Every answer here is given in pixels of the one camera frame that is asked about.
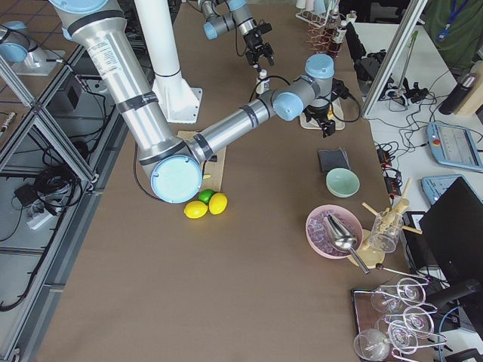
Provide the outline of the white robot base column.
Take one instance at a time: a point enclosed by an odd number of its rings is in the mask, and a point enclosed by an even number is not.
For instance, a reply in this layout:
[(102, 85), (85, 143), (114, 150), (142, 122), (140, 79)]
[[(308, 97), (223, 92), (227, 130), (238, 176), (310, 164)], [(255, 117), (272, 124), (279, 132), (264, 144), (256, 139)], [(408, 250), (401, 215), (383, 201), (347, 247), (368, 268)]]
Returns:
[(170, 123), (196, 123), (202, 89), (182, 76), (168, 3), (145, 0), (135, 6), (155, 73), (152, 90), (164, 116)]

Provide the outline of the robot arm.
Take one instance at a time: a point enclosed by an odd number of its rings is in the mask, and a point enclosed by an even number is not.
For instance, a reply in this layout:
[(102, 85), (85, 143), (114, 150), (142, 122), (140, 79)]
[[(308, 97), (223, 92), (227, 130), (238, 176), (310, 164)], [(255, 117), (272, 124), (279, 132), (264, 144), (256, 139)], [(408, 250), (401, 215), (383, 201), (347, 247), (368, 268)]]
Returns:
[(174, 135), (126, 38), (126, 19), (116, 1), (54, 1), (64, 33), (86, 48), (137, 145), (154, 193), (183, 203), (202, 186), (201, 163), (272, 116), (291, 121), (331, 93), (334, 61), (308, 58), (304, 74), (290, 86), (268, 90), (189, 140)]
[(274, 65), (272, 46), (263, 40), (263, 35), (272, 31), (272, 25), (264, 20), (257, 22), (246, 1), (197, 1), (197, 6), (205, 17), (203, 29), (207, 39), (214, 40), (233, 30), (238, 31), (245, 42), (242, 53), (236, 43), (239, 57), (245, 57), (248, 65), (258, 72), (261, 71), (261, 57), (266, 58), (270, 66)]

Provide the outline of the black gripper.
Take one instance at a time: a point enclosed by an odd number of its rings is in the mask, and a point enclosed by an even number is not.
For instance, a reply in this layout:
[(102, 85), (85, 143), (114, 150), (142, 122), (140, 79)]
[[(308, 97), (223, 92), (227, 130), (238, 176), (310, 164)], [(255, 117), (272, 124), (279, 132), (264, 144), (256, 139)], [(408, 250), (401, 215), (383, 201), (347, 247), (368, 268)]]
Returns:
[(316, 109), (311, 116), (311, 119), (321, 127), (323, 137), (330, 137), (336, 131), (336, 123), (329, 119), (328, 113), (328, 109)]
[(263, 42), (262, 35), (272, 31), (270, 23), (261, 23), (243, 35), (247, 50), (245, 56), (250, 66), (259, 66), (260, 57), (265, 57), (270, 66), (274, 65), (273, 49), (268, 42)]

